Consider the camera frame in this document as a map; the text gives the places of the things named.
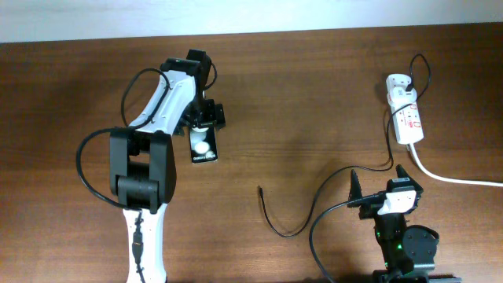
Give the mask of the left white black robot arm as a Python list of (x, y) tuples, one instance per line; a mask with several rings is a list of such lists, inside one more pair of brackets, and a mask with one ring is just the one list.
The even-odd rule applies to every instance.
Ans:
[(222, 105), (206, 96), (217, 77), (206, 52), (168, 58), (155, 72), (159, 83), (148, 104), (109, 139), (110, 187), (127, 224), (127, 283), (167, 281), (163, 223), (177, 181), (174, 136), (189, 136), (193, 164), (215, 162), (216, 132), (226, 125)]

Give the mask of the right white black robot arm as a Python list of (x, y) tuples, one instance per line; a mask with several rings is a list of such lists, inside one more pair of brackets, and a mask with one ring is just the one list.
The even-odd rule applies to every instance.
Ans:
[(385, 268), (373, 272), (374, 282), (461, 282), (453, 275), (431, 276), (439, 234), (426, 226), (406, 222), (424, 192), (403, 168), (396, 167), (397, 177), (387, 182), (385, 190), (363, 196), (357, 173), (351, 172), (348, 200), (358, 208), (361, 220), (372, 219), (374, 235), (384, 257)]

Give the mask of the black Samsung Galaxy flip phone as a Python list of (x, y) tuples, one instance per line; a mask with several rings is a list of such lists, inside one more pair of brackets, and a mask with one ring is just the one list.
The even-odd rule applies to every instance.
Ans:
[(190, 128), (189, 142), (193, 164), (203, 164), (218, 160), (214, 127)]

